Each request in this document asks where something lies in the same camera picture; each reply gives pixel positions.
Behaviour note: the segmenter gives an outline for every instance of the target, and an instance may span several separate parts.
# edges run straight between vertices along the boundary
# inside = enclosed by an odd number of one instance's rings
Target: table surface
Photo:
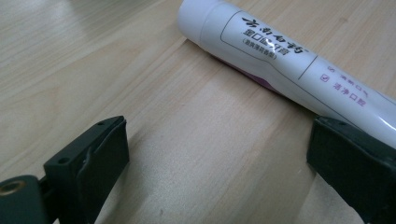
[[[306,163],[315,114],[187,40],[181,0],[0,2],[0,179],[123,115],[97,223],[362,223]],[[396,98],[396,1],[231,2]]]

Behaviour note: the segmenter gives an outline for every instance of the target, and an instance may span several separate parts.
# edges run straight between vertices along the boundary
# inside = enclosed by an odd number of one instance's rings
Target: black bracket
[[[129,162],[125,125],[122,116],[93,125],[44,164],[41,180],[0,183],[0,223],[94,223]]]
[[[307,161],[364,223],[396,223],[395,148],[340,120],[317,117]]]

